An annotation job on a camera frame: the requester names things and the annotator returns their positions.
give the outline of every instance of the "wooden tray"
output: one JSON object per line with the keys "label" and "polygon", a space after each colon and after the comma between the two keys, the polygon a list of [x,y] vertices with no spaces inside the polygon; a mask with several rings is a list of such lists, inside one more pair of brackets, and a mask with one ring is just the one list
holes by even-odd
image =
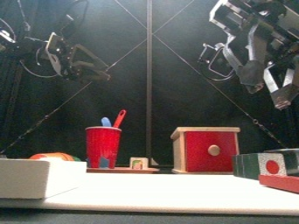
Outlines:
{"label": "wooden tray", "polygon": [[137,170],[137,169],[130,169],[128,167],[116,167],[114,169],[88,168],[86,172],[94,172],[94,173],[154,173],[154,172],[158,172],[158,169],[146,168],[144,170]]}

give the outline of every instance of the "red cup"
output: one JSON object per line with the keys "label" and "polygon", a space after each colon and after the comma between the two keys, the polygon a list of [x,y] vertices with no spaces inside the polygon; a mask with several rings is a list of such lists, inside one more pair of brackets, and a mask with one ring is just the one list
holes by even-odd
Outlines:
{"label": "red cup", "polygon": [[117,148],[121,129],[112,127],[88,127],[86,131],[86,154],[88,167],[101,167],[100,161],[108,161],[108,168],[113,169],[117,161]]}

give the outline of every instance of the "black curtain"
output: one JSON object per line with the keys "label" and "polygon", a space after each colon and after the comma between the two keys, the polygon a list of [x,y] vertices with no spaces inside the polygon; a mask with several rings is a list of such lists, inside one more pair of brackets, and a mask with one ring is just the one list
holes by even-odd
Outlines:
{"label": "black curtain", "polygon": [[[152,47],[148,49],[148,2],[152,2]],[[226,35],[209,23],[209,11],[217,1],[204,0],[89,0],[70,7],[72,1],[22,1],[30,22],[32,38],[46,40],[60,34],[64,14],[74,18],[72,44],[82,44],[108,64],[109,81],[92,83],[44,120],[41,126],[5,154],[28,158],[38,152],[62,151],[85,159],[85,128],[100,125],[100,118],[112,121],[126,110],[121,124],[117,164],[130,157],[144,157],[148,149],[148,101],[150,107],[150,156],[158,165],[173,164],[172,140],[176,127],[240,127],[240,153],[279,149],[283,146],[257,124],[275,134],[287,147],[297,145],[297,101],[289,109],[273,107],[267,88],[249,94],[234,77],[228,81],[206,81],[198,71],[197,58],[202,43],[225,42]],[[13,29],[24,29],[16,1],[1,3],[0,18]],[[152,53],[152,78],[148,80],[148,51]],[[54,74],[49,61],[36,63],[36,52],[24,60],[28,68],[42,76]],[[17,59],[1,57],[1,147],[10,142],[85,87],[86,82],[61,77],[38,78],[26,71],[17,73]],[[14,101],[9,101],[14,76],[21,75]],[[148,99],[148,81],[152,84]]]}

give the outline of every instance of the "white table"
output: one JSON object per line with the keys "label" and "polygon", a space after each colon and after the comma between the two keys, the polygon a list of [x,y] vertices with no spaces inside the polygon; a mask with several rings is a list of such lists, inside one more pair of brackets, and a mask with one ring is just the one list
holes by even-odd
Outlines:
{"label": "white table", "polygon": [[78,188],[0,207],[86,211],[299,216],[299,194],[232,175],[86,173]]}

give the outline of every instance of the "red and wooden box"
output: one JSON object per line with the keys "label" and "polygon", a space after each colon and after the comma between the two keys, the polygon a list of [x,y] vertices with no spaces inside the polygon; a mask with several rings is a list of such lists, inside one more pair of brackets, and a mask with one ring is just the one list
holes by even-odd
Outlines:
{"label": "red and wooden box", "polygon": [[174,173],[232,173],[239,128],[178,127],[170,135]]}

